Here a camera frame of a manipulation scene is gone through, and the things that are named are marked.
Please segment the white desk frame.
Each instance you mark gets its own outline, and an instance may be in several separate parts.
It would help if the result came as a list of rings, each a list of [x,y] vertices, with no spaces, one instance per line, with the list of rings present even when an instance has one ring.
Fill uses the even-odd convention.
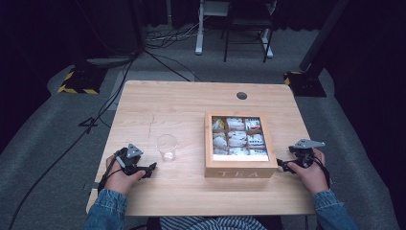
[[[199,9],[198,9],[198,31],[197,39],[195,44],[195,54],[202,55],[203,53],[203,41],[204,41],[204,20],[208,16],[220,16],[225,17],[227,15],[229,0],[225,1],[215,1],[215,0],[199,0]],[[272,15],[274,10],[277,7],[277,2],[267,3],[267,8],[270,14]],[[270,31],[266,29],[260,37],[260,44],[262,45],[264,51],[266,51],[267,43],[270,44]],[[271,48],[266,51],[266,57],[272,58],[273,52]]]

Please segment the person's left hand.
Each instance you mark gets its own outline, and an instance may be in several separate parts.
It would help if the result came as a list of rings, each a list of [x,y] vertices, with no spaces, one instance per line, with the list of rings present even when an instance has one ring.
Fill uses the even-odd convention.
[[[110,169],[104,188],[126,196],[134,184],[145,174],[145,171],[139,171],[132,175],[126,175],[122,171],[120,164],[115,162]]]

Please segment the group of white tea bags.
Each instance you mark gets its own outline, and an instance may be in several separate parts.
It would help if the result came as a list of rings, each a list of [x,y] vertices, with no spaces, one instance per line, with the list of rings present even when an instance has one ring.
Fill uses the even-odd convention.
[[[213,154],[267,157],[260,117],[213,117]]]

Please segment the clear plastic cup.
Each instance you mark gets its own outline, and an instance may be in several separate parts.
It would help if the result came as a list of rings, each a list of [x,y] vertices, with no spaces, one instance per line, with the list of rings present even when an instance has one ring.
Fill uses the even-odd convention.
[[[170,162],[175,159],[177,146],[177,139],[170,134],[160,135],[156,141],[156,148],[159,151],[164,162]]]

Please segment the black metal chair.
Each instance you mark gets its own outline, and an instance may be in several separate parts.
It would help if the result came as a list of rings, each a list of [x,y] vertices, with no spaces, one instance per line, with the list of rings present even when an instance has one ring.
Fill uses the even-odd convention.
[[[273,15],[277,9],[277,2],[272,0],[230,0],[225,19],[225,28],[222,32],[225,38],[223,61],[227,60],[229,46],[249,44],[249,41],[236,41],[230,39],[233,29],[243,31],[258,31],[258,40],[264,50],[265,62],[273,55],[271,52],[271,39],[274,32]]]

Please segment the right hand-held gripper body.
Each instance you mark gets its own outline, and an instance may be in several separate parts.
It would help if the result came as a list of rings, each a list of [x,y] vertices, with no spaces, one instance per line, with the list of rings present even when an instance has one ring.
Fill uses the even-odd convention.
[[[303,168],[308,168],[312,165],[314,160],[313,148],[324,147],[325,145],[324,142],[301,139],[288,148],[289,151],[297,157],[296,163]]]

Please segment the person's right hand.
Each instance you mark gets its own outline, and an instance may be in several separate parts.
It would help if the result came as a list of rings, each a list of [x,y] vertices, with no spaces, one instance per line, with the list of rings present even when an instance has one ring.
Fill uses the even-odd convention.
[[[306,169],[294,162],[288,163],[287,166],[301,178],[305,187],[312,195],[328,190],[325,173],[316,162]]]

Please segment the wooden tea box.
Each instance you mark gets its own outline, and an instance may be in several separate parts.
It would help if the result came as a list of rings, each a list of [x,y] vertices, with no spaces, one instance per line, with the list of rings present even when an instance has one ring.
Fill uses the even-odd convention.
[[[213,117],[260,117],[267,157],[261,156],[219,156],[213,154]],[[273,141],[264,113],[208,111],[205,116],[205,176],[216,178],[270,178],[278,168]]]

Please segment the black stand hazard-striped base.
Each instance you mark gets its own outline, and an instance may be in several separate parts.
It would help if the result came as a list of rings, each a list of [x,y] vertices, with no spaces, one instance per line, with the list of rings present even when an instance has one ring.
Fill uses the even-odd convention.
[[[327,94],[319,80],[328,57],[333,50],[329,39],[334,27],[350,0],[338,0],[329,14],[322,30],[318,33],[299,68],[301,71],[290,71],[283,75],[283,80],[296,97],[325,97]]]
[[[107,70],[133,61],[144,49],[142,0],[49,0],[73,67],[61,92],[98,94]]]

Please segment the person's striped shirt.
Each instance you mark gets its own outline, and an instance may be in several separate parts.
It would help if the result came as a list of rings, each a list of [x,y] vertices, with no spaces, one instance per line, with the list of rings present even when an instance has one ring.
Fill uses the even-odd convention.
[[[252,217],[163,217],[162,230],[267,230]]]

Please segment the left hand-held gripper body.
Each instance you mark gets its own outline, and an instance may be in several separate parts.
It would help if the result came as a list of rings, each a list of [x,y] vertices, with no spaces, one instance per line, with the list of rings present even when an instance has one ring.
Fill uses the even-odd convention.
[[[129,144],[127,148],[122,148],[115,153],[116,160],[122,167],[123,172],[126,175],[132,175],[142,168],[137,166],[138,161],[141,159],[143,152],[135,147],[133,144]]]

